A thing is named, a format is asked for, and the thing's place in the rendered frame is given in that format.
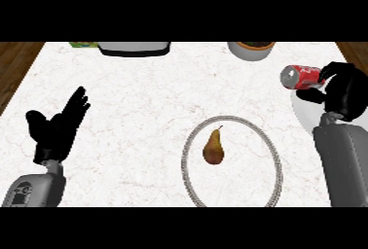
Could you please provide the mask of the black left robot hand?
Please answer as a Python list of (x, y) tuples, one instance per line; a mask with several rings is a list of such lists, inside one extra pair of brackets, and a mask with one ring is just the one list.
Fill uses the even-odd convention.
[(26, 112), (28, 134), (35, 141), (32, 162), (42, 164), (47, 160), (63, 161), (73, 146), (78, 126), (90, 107), (84, 87), (75, 90), (63, 111), (50, 120), (29, 110)]

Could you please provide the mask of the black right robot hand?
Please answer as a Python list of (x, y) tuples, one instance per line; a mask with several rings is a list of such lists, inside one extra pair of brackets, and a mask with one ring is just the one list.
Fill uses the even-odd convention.
[(351, 122), (368, 108), (368, 75), (347, 62), (331, 62), (320, 70), (317, 81), (331, 80), (325, 91), (298, 89), (295, 96), (316, 104), (325, 104), (325, 112), (334, 112), (340, 120)]

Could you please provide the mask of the red soda can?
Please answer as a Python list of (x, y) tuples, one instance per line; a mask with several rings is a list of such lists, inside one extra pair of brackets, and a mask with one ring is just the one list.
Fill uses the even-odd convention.
[(286, 89), (317, 89), (325, 85), (319, 73), (317, 67), (288, 65), (280, 72), (280, 83)]

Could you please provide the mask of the white plate with grey rim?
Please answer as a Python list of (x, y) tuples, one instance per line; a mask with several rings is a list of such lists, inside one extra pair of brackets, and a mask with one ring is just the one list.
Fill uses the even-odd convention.
[[(202, 157), (212, 132), (224, 151), (217, 164)], [(243, 118), (217, 116), (196, 126), (183, 144), (181, 175), (196, 207), (276, 206), (283, 184), (279, 154), (269, 136)]]

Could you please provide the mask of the white plant pot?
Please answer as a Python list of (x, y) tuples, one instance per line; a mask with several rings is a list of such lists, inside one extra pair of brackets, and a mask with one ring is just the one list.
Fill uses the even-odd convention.
[(245, 61), (260, 61), (264, 59), (273, 49), (274, 42), (270, 42), (263, 47), (252, 47), (245, 45), (243, 42), (229, 42), (229, 50), (232, 54)]

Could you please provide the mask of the grey and black appliance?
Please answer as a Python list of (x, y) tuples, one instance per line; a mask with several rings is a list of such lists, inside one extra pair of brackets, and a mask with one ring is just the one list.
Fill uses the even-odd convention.
[(170, 42), (99, 42), (97, 49), (109, 56), (147, 57), (165, 55), (170, 45)]

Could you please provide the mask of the brown pear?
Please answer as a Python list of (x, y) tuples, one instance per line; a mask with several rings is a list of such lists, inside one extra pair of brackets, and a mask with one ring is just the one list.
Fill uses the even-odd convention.
[(214, 129), (207, 144), (202, 148), (202, 157), (204, 160), (215, 165), (220, 164), (224, 158), (224, 150), (221, 147), (221, 141), (220, 141), (220, 129)]

